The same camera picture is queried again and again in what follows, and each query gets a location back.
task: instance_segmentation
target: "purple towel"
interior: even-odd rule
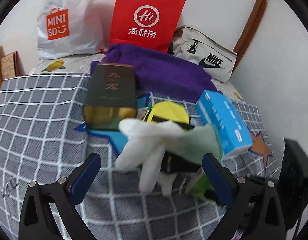
[[[192,62],[131,44],[112,45],[102,62],[132,65],[136,89],[196,103],[204,90],[217,91],[212,76]],[[91,64],[91,76],[95,70]]]

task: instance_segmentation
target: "blue gripper pad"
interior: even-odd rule
[[[226,168],[212,154],[203,156],[202,167],[220,201],[230,207],[234,201],[234,189],[220,170]]]
[[[100,168],[101,157],[95,154],[70,188],[72,206],[78,205],[83,201]]]

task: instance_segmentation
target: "blue tissue package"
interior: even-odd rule
[[[204,124],[212,122],[216,126],[225,159],[241,155],[252,146],[249,130],[226,96],[205,90],[196,103],[196,109]]]

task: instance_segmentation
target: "gray plaid fabric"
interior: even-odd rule
[[[76,206],[97,239],[206,239],[226,210],[179,194],[178,176],[170,198],[159,186],[150,195],[138,193],[139,171],[115,171],[115,155],[107,139],[74,131],[83,123],[81,107],[89,76],[43,73],[9,79],[0,92],[0,224],[10,239],[18,239],[23,199],[32,180],[53,183],[68,176],[91,153],[101,156],[102,167],[84,201]],[[172,100],[185,106],[201,122],[195,105],[150,93],[152,104]],[[267,135],[256,107],[234,102],[254,133]],[[235,176],[264,176],[261,156],[253,153],[224,161]],[[269,158],[267,176],[278,176],[275,156]],[[70,239],[56,206],[51,205],[64,239]]]

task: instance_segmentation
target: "haidilao logo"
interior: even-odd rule
[[[139,7],[134,13],[134,21],[144,28],[153,27],[159,20],[158,10],[150,5]]]

